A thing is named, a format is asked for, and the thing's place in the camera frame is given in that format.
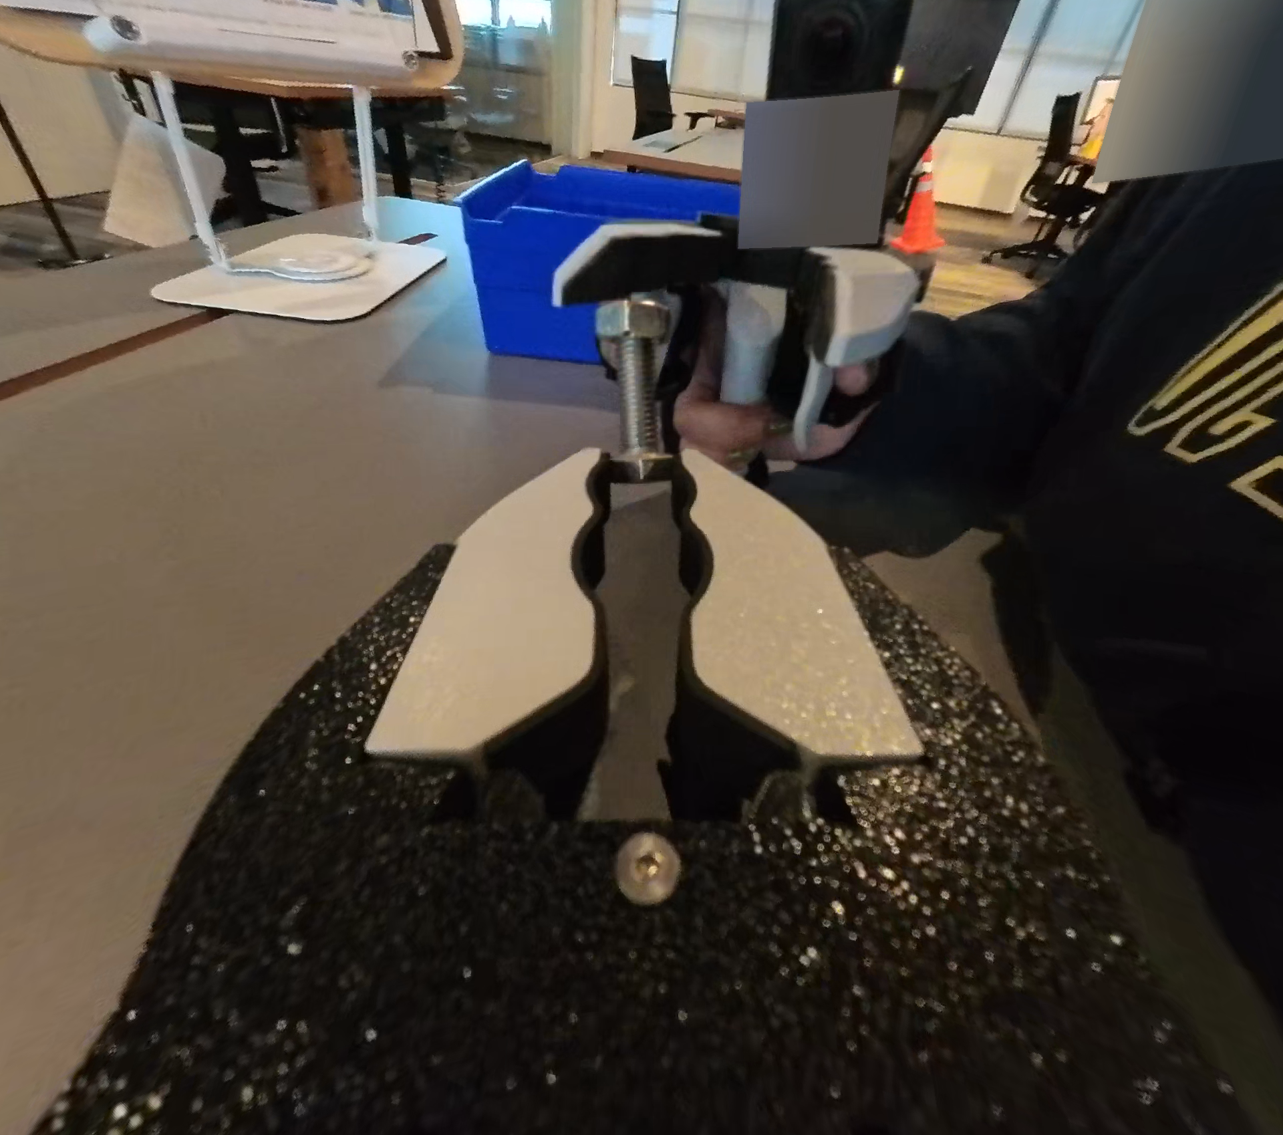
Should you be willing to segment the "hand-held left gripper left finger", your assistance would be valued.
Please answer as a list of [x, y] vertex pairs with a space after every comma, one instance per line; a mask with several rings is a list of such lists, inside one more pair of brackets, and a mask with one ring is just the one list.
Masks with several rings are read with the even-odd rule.
[[597, 615], [572, 553], [605, 454], [584, 448], [479, 515], [455, 549], [374, 721], [378, 759], [479, 765], [585, 683]]

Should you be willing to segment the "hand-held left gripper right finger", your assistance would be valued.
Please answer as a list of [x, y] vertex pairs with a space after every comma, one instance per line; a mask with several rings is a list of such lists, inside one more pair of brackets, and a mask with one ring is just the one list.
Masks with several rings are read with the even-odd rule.
[[693, 603], [699, 682], [804, 765], [894, 765], [919, 741], [826, 543], [771, 495], [688, 450], [692, 528], [711, 549]]

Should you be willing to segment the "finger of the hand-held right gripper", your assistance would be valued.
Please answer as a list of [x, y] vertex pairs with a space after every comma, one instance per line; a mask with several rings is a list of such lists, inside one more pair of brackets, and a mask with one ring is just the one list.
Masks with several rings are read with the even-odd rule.
[[804, 348], [820, 366], [855, 366], [887, 354], [918, 302], [916, 271], [895, 254], [864, 247], [808, 247]]
[[601, 305], [712, 286], [735, 274], [739, 227], [731, 214], [602, 223], [554, 267], [552, 303]]

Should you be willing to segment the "blue plastic bin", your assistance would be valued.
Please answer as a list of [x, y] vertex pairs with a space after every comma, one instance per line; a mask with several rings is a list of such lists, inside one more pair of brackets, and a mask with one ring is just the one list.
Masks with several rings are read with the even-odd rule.
[[693, 223], [736, 215], [733, 183], [564, 164], [512, 163], [459, 196], [462, 233], [487, 352], [499, 357], [598, 364], [592, 309], [553, 303], [553, 274], [598, 227], [614, 222]]

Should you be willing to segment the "steel hex bolt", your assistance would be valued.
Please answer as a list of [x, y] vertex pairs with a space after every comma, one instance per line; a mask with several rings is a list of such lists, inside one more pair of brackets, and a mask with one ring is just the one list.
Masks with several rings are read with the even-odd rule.
[[618, 390], [616, 458], [634, 468], [642, 468], [665, 454], [656, 382], [668, 327], [669, 309], [655, 294], [601, 303], [596, 310], [597, 349], [602, 361], [614, 369]]

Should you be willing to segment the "person's right forearm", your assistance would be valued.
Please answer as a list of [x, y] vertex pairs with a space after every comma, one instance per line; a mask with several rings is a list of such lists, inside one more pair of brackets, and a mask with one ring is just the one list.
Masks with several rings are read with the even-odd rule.
[[773, 476], [771, 491], [860, 556], [924, 557], [998, 529], [1023, 501], [1080, 360], [1049, 287], [955, 319], [915, 314], [852, 437]]

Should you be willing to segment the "person's right hand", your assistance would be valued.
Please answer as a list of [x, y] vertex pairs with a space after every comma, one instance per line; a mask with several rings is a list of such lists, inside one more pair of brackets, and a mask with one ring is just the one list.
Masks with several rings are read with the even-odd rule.
[[769, 405], [733, 405], [720, 396], [725, 319], [720, 307], [705, 310], [691, 376], [673, 405], [673, 425], [680, 449], [703, 453], [728, 469], [739, 471], [761, 456], [785, 462], [814, 462], [832, 457], [858, 434], [874, 409], [864, 402], [878, 382], [882, 361], [840, 368], [832, 386], [858, 405], [842, 425], [816, 424], [806, 445], [794, 440], [794, 424]]

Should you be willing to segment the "orange traffic cone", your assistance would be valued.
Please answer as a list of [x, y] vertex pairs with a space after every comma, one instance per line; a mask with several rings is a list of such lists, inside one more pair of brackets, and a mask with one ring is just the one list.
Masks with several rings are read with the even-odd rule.
[[895, 215], [898, 233], [888, 239], [903, 255], [934, 254], [945, 245], [938, 230], [934, 192], [934, 147], [927, 146], [908, 176], [902, 208]]

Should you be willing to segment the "grey background table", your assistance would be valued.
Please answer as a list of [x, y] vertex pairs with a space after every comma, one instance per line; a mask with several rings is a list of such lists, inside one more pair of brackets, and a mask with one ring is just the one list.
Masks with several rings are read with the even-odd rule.
[[608, 167], [665, 178], [741, 183], [745, 115], [713, 110], [696, 116], [693, 127], [672, 127], [604, 148], [594, 159]]

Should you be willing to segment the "black office chair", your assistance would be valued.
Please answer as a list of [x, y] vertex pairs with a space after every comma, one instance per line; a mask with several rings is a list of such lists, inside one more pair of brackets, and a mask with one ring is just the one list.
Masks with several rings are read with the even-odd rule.
[[667, 61], [633, 53], [629, 57], [633, 94], [632, 140], [640, 140], [675, 127]]
[[1069, 243], [1076, 245], [1082, 230], [1094, 225], [1108, 195], [1090, 187], [1094, 160], [1077, 154], [1080, 102], [1078, 92], [1054, 98], [1038, 162], [1018, 192], [1017, 206], [1039, 215], [1034, 234], [1022, 243], [986, 251], [982, 263], [1027, 262], [1025, 275], [1033, 279], [1043, 265], [1066, 261], [1070, 250], [1061, 242], [1066, 231]]

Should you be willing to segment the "wooden desk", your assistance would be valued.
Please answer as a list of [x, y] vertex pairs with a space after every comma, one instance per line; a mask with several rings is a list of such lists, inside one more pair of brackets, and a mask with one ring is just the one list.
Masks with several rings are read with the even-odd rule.
[[[433, 198], [443, 196], [446, 156], [454, 140], [446, 124], [451, 88], [421, 96], [377, 96], [370, 104], [373, 168], [390, 180], [390, 195], [414, 196], [414, 171], [427, 168]], [[296, 162], [315, 207], [360, 196], [359, 148], [352, 103], [332, 95], [280, 98], [204, 84], [173, 85], [185, 135], [224, 166], [215, 200], [216, 223], [243, 226], [298, 210], [266, 198], [260, 175]]]

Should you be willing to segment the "white paper bag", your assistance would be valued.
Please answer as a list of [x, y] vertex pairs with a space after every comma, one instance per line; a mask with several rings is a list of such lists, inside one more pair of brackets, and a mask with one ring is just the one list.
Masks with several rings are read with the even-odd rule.
[[101, 226], [113, 239], [143, 247], [179, 245], [197, 235], [165, 127], [131, 116], [124, 128]]

